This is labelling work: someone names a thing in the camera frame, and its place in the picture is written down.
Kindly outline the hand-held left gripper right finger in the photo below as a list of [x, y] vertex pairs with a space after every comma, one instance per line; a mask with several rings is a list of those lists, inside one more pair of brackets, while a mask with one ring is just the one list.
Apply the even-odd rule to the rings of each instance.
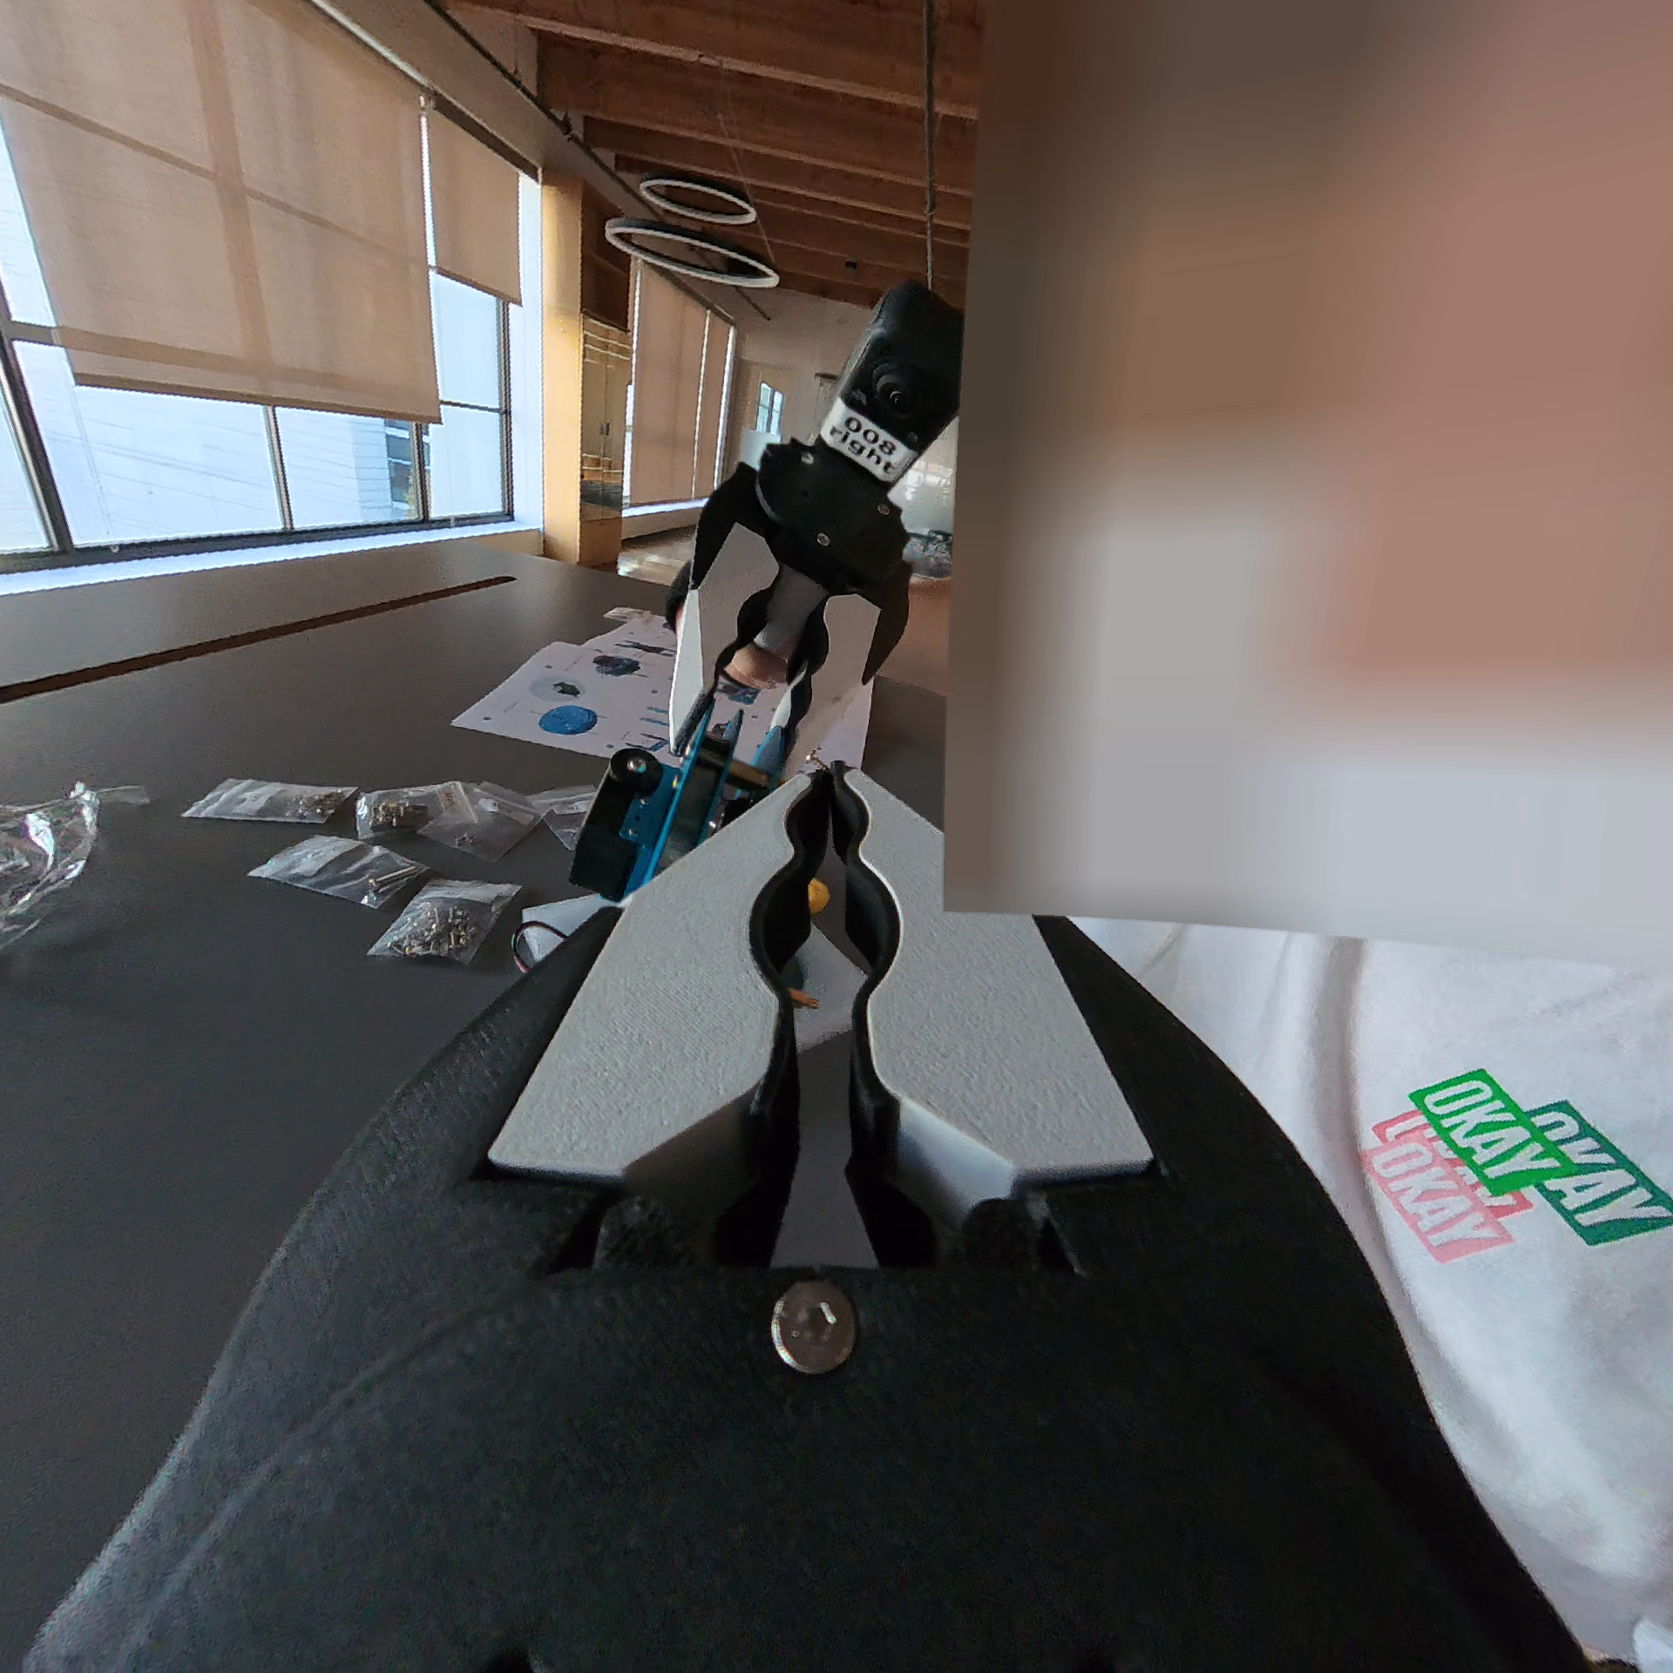
[[1145, 1171], [1153, 1151], [1028, 914], [948, 912], [944, 837], [839, 769], [853, 1006], [847, 1179], [880, 1263], [936, 1263], [992, 1201]]

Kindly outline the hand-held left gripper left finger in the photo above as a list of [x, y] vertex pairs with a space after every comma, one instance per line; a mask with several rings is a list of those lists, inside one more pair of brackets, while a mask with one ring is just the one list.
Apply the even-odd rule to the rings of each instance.
[[663, 1203], [723, 1263], [765, 1263], [799, 1157], [807, 885], [831, 775], [797, 777], [639, 888], [488, 1157]]

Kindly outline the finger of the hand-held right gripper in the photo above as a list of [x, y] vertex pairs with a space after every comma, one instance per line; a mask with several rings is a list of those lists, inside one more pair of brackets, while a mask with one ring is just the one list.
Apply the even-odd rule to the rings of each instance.
[[781, 775], [799, 775], [805, 771], [809, 759], [823, 765], [817, 755], [809, 755], [801, 769], [791, 767], [789, 751], [795, 745], [797, 733], [803, 729], [803, 719], [811, 713], [813, 737], [819, 737], [825, 727], [843, 711], [851, 693], [870, 683], [864, 677], [866, 657], [872, 649], [874, 632], [878, 626], [878, 608], [860, 596], [831, 596], [823, 606], [823, 618], [811, 620], [801, 649], [815, 653], [819, 646], [825, 647], [821, 665], [807, 661], [789, 687], [787, 707], [781, 709], [783, 721], [773, 729], [769, 741], [781, 745]]
[[771, 592], [779, 572], [781, 566], [761, 534], [731, 530], [703, 580], [691, 582], [677, 626], [675, 671], [667, 699], [673, 759], [683, 759], [733, 646], [747, 638], [739, 616], [753, 598]]

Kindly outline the blue round servo base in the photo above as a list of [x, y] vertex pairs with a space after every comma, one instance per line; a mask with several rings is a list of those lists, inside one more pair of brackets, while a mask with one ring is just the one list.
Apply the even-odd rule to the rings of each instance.
[[751, 719], [711, 699], [675, 761], [637, 745], [616, 751], [578, 833], [572, 885], [621, 904], [763, 803], [785, 775], [793, 733], [777, 721], [751, 741], [743, 735]]

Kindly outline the dark grey desk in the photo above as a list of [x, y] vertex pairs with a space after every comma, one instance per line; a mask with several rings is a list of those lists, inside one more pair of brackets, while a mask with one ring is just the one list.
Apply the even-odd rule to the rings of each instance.
[[4, 803], [151, 797], [4, 956], [4, 1669], [345, 1145], [514, 976], [504, 930], [468, 968], [367, 958], [382, 914], [249, 879], [297, 829], [181, 811], [225, 779], [596, 781], [452, 719], [661, 592], [464, 542], [4, 598]]

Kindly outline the printed instruction sheet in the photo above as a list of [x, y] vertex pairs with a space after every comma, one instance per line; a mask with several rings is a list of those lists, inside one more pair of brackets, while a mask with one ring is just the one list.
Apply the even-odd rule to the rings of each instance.
[[612, 618], [619, 622], [586, 644], [544, 647], [452, 725], [606, 759], [637, 747], [671, 761], [667, 701], [677, 638], [659, 616]]
[[[727, 679], [717, 681], [715, 705], [709, 717], [709, 729], [725, 727], [733, 717], [741, 717], [737, 739], [737, 761], [747, 767], [765, 771], [767, 775], [781, 771], [775, 767], [779, 745], [767, 739], [783, 721], [781, 709], [789, 703], [789, 689], [783, 685], [749, 689]], [[845, 763], [860, 767], [864, 763], [864, 743], [872, 711], [872, 683], [858, 685], [843, 711], [837, 713], [819, 737], [813, 737], [813, 715], [801, 723], [795, 745], [789, 751], [791, 767], [801, 769], [809, 755], [817, 755], [825, 763]]]

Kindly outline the wooden column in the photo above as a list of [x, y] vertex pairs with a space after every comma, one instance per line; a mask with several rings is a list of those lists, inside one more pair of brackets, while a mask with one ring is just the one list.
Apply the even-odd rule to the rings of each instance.
[[540, 528], [542, 552], [558, 562], [614, 572], [621, 514], [592, 508], [582, 496], [584, 305], [592, 297], [590, 203], [580, 177], [540, 177]]

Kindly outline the narrow beige roller blind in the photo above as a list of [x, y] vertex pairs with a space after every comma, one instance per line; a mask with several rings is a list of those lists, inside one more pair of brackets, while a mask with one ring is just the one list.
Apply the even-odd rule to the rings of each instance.
[[426, 138], [434, 271], [520, 303], [520, 171], [438, 110]]

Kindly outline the crumpled clear plastic wrapper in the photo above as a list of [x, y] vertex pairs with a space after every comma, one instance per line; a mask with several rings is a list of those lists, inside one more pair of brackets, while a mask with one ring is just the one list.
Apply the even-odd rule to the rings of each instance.
[[90, 787], [58, 799], [2, 807], [2, 950], [40, 922], [48, 898], [74, 885], [98, 839], [106, 805], [145, 805], [145, 787]]

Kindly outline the large beige roller blind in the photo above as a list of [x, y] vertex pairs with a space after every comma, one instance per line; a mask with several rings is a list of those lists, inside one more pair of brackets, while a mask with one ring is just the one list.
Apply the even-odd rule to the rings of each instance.
[[422, 96], [293, 2], [16, 2], [4, 130], [78, 385], [440, 418]]

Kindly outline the window with dark frame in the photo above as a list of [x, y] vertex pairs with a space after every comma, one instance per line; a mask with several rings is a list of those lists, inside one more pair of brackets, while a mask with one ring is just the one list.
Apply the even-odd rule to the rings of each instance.
[[484, 524], [530, 460], [524, 309], [430, 275], [438, 424], [76, 381], [2, 152], [4, 554]]

